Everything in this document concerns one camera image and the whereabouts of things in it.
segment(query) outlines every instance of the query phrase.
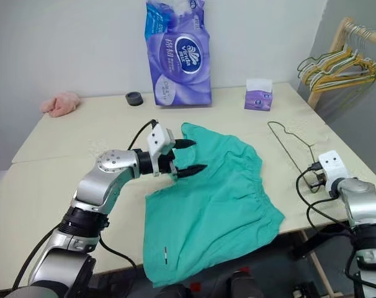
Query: table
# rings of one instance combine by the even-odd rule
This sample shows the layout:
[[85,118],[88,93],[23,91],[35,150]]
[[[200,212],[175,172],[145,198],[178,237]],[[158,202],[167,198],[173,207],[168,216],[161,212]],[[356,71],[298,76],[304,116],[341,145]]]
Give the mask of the table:
[[[95,155],[106,149],[126,148],[137,130],[152,118],[171,129],[176,137],[181,137],[181,124],[191,122],[236,135],[251,144],[264,162],[264,188],[286,217],[281,233],[301,230],[309,224],[306,206],[294,188],[298,171],[269,130],[267,121],[282,122],[308,143],[315,144],[315,156],[337,150],[353,174],[376,185],[376,175],[290,85],[274,86],[270,112],[244,110],[244,92],[244,88],[214,89],[213,107],[190,109],[156,107],[150,94],[144,94],[145,103],[140,107],[128,106],[123,96],[99,97],[85,99],[79,109],[65,117],[43,116],[0,185],[0,289],[11,287],[33,246],[61,220],[79,180],[92,168]],[[280,127],[274,128],[299,166],[306,168],[311,163],[307,149],[284,135]],[[139,139],[138,147],[146,148],[145,137],[144,134]],[[111,225],[104,231],[107,244],[142,263],[144,196],[171,183],[166,175],[130,181],[110,214]],[[327,197],[324,191],[311,194],[304,184],[302,189],[311,202]],[[321,205],[320,209],[337,219],[346,219],[338,201]],[[329,223],[317,214],[313,221],[318,225]],[[97,258],[96,273],[129,266],[100,246],[93,256]]]

